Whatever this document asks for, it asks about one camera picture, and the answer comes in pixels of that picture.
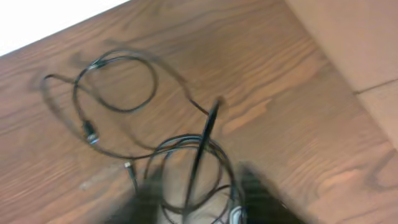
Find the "thin black wire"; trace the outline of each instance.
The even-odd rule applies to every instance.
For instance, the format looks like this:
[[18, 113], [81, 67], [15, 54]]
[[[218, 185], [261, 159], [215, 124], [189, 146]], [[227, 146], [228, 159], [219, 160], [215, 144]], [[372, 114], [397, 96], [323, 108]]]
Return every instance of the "thin black wire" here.
[[[125, 53], [127, 55], [122, 55], [122, 56], [117, 56], [113, 58], [106, 59], [108, 56], [112, 54], [118, 54], [118, 53]], [[99, 94], [96, 94], [93, 91], [90, 91], [89, 88], [85, 87], [84, 85], [79, 84], [80, 80], [84, 77], [85, 74], [87, 74], [88, 71], [92, 69], [100, 69], [103, 66], [106, 66], [107, 64], [120, 61], [120, 60], [137, 60], [141, 63], [143, 63], [150, 71], [151, 77], [152, 77], [152, 91], [148, 98], [143, 101], [141, 104], [138, 106], [135, 106], [133, 108], [128, 108], [128, 109], [121, 109], [117, 108], [108, 102], [106, 102], [104, 99], [102, 99]], [[203, 136], [200, 134], [182, 134], [179, 136], [175, 136], [172, 138], [168, 138], [164, 140], [162, 143], [160, 143], [157, 147], [149, 147], [145, 146], [146, 149], [152, 149], [153, 152], [150, 154], [146, 154], [144, 156], [125, 156], [122, 154], [118, 154], [116, 152], [111, 152], [109, 150], [106, 150], [102, 148], [98, 143], [96, 144], [90, 144], [89, 141], [84, 137], [84, 135], [81, 134], [81, 131], [79, 128], [74, 125], [74, 122], [68, 119], [63, 113], [62, 110], [59, 108], [59, 105], [57, 105], [51, 98], [48, 86], [46, 85], [46, 81], [49, 78], [53, 78], [56, 80], [63, 81], [65, 83], [70, 83], [73, 85], [73, 92], [72, 92], [72, 102], [74, 104], [74, 107], [76, 109], [76, 112], [78, 113], [79, 119], [84, 122], [87, 120], [81, 106], [80, 102], [78, 100], [78, 90], [83, 90], [87, 94], [89, 94], [91, 97], [94, 98], [99, 104], [103, 105], [107, 109], [111, 111], [115, 111], [118, 113], [133, 113], [142, 107], [144, 107], [146, 104], [148, 104], [153, 97], [156, 95], [156, 91], [159, 86], [159, 76], [155, 70], [155, 68], [152, 66], [150, 63], [154, 63], [158, 65], [160, 68], [163, 68], [170, 76], [172, 76], [178, 84], [181, 86], [183, 93], [185, 97], [188, 99], [188, 101], [196, 107], [198, 110], [200, 110], [203, 114], [209, 115], [209, 112], [202, 108], [196, 101], [193, 100], [192, 95], [187, 88], [187, 82], [186, 80], [176, 71], [174, 70], [169, 64], [165, 63], [163, 60], [160, 58], [148, 53], [144, 52], [142, 50], [130, 50], [130, 49], [122, 49], [122, 50], [112, 50], [109, 52], [106, 52], [93, 62], [91, 62], [85, 69], [83, 69], [80, 74], [75, 78], [68, 78], [64, 77], [62, 75], [57, 75], [57, 74], [50, 74], [45, 76], [41, 83], [40, 83], [40, 89], [42, 91], [42, 96], [44, 98], [45, 103], [49, 106], [49, 108], [52, 110], [53, 114], [65, 124], [65, 126], [78, 138], [80, 138], [83, 142], [86, 144], [90, 145], [96, 152], [99, 152], [101, 154], [104, 154], [105, 156], [113, 157], [116, 159], [124, 159], [124, 160], [129, 160], [129, 161], [137, 161], [140, 159], [148, 159], [146, 169], [144, 172], [144, 178], [147, 177], [148, 171], [150, 169], [150, 164], [153, 161], [153, 159], [156, 156], [160, 155], [165, 155], [162, 161], [162, 170], [165, 167], [167, 159], [175, 152], [179, 150], [186, 150], [186, 149], [198, 149], [198, 145], [201, 143], [203, 140]], [[212, 139], [208, 139], [208, 144], [206, 145], [206, 150], [207, 153], [210, 153], [212, 156], [215, 156], [219, 162], [219, 168], [218, 168], [218, 176], [215, 184], [212, 186], [211, 190], [207, 192], [204, 196], [201, 197], [201, 199], [197, 203], [193, 203], [191, 205], [186, 205], [185, 207], [175, 207], [171, 204], [169, 204], [164, 198], [162, 198], [162, 203], [161, 203], [161, 208], [162, 211], [165, 215], [165, 218], [170, 222], [170, 223], [175, 223], [173, 220], [170, 219], [170, 217], [167, 215], [166, 210], [179, 214], [181, 215], [184, 210], [188, 210], [189, 212], [194, 212], [195, 210], [199, 209], [201, 206], [207, 203], [212, 196], [214, 196], [217, 192], [223, 189], [230, 188], [229, 192], [229, 200], [227, 201], [223, 211], [221, 214], [216, 218], [212, 223], [216, 223], [218, 221], [223, 222], [221, 220], [222, 216], [228, 211], [228, 209], [231, 209], [232, 206], [236, 205], [237, 203], [240, 203], [243, 200], [242, 193], [239, 191], [236, 185], [236, 181], [234, 178], [233, 170], [230, 164], [230, 161], [225, 154], [225, 152], [222, 150], [221, 146], [217, 144]], [[229, 175], [229, 181], [230, 183], [228, 185], [223, 185], [219, 187], [222, 175], [223, 175], [223, 169], [227, 171], [227, 174]]]

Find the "black connector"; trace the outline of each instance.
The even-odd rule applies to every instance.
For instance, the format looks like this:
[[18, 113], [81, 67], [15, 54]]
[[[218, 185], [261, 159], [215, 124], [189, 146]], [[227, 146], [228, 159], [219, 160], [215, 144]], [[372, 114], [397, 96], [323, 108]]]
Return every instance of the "black connector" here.
[[83, 131], [85, 133], [86, 139], [90, 144], [95, 144], [98, 142], [98, 135], [95, 131], [93, 124], [89, 120], [83, 121]]

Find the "brown wooden floor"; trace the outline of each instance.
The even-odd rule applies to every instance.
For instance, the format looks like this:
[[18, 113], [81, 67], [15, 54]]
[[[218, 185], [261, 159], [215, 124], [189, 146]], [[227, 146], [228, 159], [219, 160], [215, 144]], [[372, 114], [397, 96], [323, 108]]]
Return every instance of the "brown wooden floor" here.
[[[281, 0], [133, 1], [0, 58], [0, 223], [99, 223], [129, 194], [123, 162], [70, 134], [38, 89], [44, 75], [75, 77], [121, 47], [163, 56], [201, 105], [224, 96], [229, 111], [213, 138], [234, 163], [249, 161], [273, 181], [311, 223], [396, 223], [397, 151]], [[104, 146], [139, 155], [146, 151], [131, 135], [156, 145], [200, 132], [204, 116], [158, 71], [159, 92], [138, 113], [111, 113], [82, 94]], [[105, 68], [93, 81], [118, 106], [150, 91], [145, 68], [135, 63]], [[51, 86], [77, 121], [71, 86]], [[190, 157], [173, 158], [178, 178], [170, 198], [178, 199]]]

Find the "wire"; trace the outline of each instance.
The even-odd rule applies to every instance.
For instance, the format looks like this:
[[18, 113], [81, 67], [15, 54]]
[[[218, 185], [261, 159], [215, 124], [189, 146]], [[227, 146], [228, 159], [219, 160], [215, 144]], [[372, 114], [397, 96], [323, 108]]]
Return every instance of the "wire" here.
[[[115, 57], [110, 57], [111, 55], [114, 54], [125, 54], [122, 56], [115, 56]], [[108, 103], [105, 101], [99, 94], [91, 91], [89, 88], [85, 87], [84, 85], [80, 84], [81, 79], [90, 71], [90, 70], [98, 70], [110, 63], [117, 62], [120, 60], [136, 60], [143, 65], [145, 65], [148, 70], [150, 71], [150, 75], [152, 77], [152, 90], [149, 96], [147, 97], [146, 100], [144, 100], [141, 104], [138, 106], [132, 107], [132, 108], [118, 108], [116, 106], [113, 106], [112, 104]], [[74, 125], [74, 122], [68, 119], [63, 113], [62, 110], [60, 109], [59, 105], [57, 105], [52, 97], [50, 96], [49, 93], [49, 88], [47, 86], [47, 80], [48, 79], [56, 79], [60, 80], [65, 83], [69, 83], [73, 85], [73, 90], [72, 90], [72, 102], [73, 105], [76, 109], [76, 112], [78, 114], [79, 119], [83, 123], [83, 127], [87, 124], [90, 125], [90, 131], [92, 131], [94, 134], [95, 130], [93, 129], [93, 125], [91, 123], [88, 123], [88, 119], [86, 115], [84, 114], [80, 102], [78, 99], [78, 90], [83, 90], [86, 92], [89, 96], [91, 96], [94, 100], [96, 100], [99, 104], [103, 105], [105, 108], [115, 111], [118, 113], [133, 113], [142, 107], [144, 107], [146, 104], [148, 104], [156, 95], [157, 89], [159, 87], [159, 76], [155, 70], [155, 68], [152, 66], [151, 63], [154, 63], [158, 67], [162, 68], [165, 70], [171, 77], [177, 81], [177, 83], [181, 86], [183, 93], [187, 100], [194, 106], [196, 107], [199, 111], [201, 111], [203, 114], [206, 116], [209, 116], [209, 112], [202, 108], [195, 100], [193, 100], [192, 95], [187, 88], [187, 81], [176, 71], [174, 70], [169, 64], [165, 63], [163, 60], [161, 60], [159, 57], [156, 57], [149, 52], [145, 52], [142, 50], [131, 50], [131, 49], [121, 49], [121, 50], [112, 50], [109, 52], [106, 52], [96, 60], [92, 61], [85, 69], [83, 69], [80, 74], [75, 78], [68, 78], [62, 75], [57, 75], [57, 74], [50, 74], [45, 76], [41, 83], [40, 83], [40, 89], [42, 92], [42, 96], [44, 99], [44, 102], [47, 104], [47, 106], [52, 110], [53, 114], [65, 124], [65, 126], [78, 138], [80, 138], [83, 142], [86, 144], [90, 145], [96, 152], [99, 152], [101, 154], [104, 154], [105, 156], [113, 157], [116, 159], [123, 159], [123, 160], [128, 160], [129, 162], [134, 162], [140, 159], [148, 159], [146, 168], [144, 171], [144, 179], [147, 178], [148, 172], [150, 169], [150, 165], [153, 161], [153, 159], [157, 156], [164, 156], [162, 160], [162, 170], [164, 170], [164, 167], [166, 165], [167, 160], [172, 156], [172, 154], [176, 151], [180, 150], [197, 150], [197, 157], [194, 162], [194, 166], [192, 167], [192, 174], [190, 177], [190, 182], [188, 186], [188, 193], [185, 201], [185, 206], [184, 207], [176, 207], [171, 204], [169, 204], [164, 198], [162, 198], [162, 203], [161, 203], [161, 209], [162, 212], [165, 216], [165, 218], [170, 222], [170, 223], [176, 223], [175, 221], [171, 220], [170, 217], [167, 215], [166, 211], [176, 213], [179, 215], [188, 215], [189, 213], [194, 212], [195, 210], [199, 209], [201, 206], [206, 204], [212, 196], [214, 196], [216, 193], [218, 193], [221, 190], [228, 189], [229, 188], [229, 200], [227, 201], [223, 211], [221, 214], [212, 222], [212, 223], [217, 223], [221, 222], [224, 223], [222, 220], [223, 215], [228, 211], [232, 210], [233, 207], [237, 204], [242, 204], [243, 200], [243, 195], [240, 192], [239, 188], [237, 187], [237, 183], [234, 177], [234, 173], [232, 170], [231, 163], [225, 154], [225, 152], [222, 150], [221, 146], [214, 140], [210, 138], [210, 131], [212, 126], [214, 125], [215, 118], [216, 118], [216, 111], [215, 115], [213, 118], [208, 119], [206, 123], [207, 126], [211, 126], [210, 131], [204, 130], [203, 135], [201, 134], [183, 134], [179, 136], [175, 136], [172, 138], [168, 138], [161, 142], [157, 147], [150, 147], [150, 146], [144, 146], [142, 144], [139, 144], [141, 147], [144, 147], [145, 149], [151, 149], [153, 150], [152, 153], [146, 154], [144, 156], [126, 156], [122, 155], [116, 152], [112, 152], [109, 150], [106, 150], [102, 148], [96, 139], [95, 141], [92, 141], [92, 139], [88, 139], [88, 136], [84, 136], [81, 134], [81, 131], [79, 128]], [[198, 170], [199, 166], [199, 161], [201, 159], [201, 154], [204, 152], [209, 153], [210, 155], [214, 156], [218, 160], [218, 175], [215, 183], [213, 184], [212, 188], [201, 197], [197, 202], [191, 203], [190, 202], [190, 197], [193, 192], [192, 188], [195, 183], [196, 179], [196, 173]], [[229, 176], [229, 184], [228, 185], [222, 185], [219, 187], [221, 178], [223, 176], [224, 170], [227, 172]], [[137, 180], [135, 174], [133, 172], [130, 173], [130, 175], [133, 175], [133, 182], [134, 182], [134, 187], [137, 190]]]

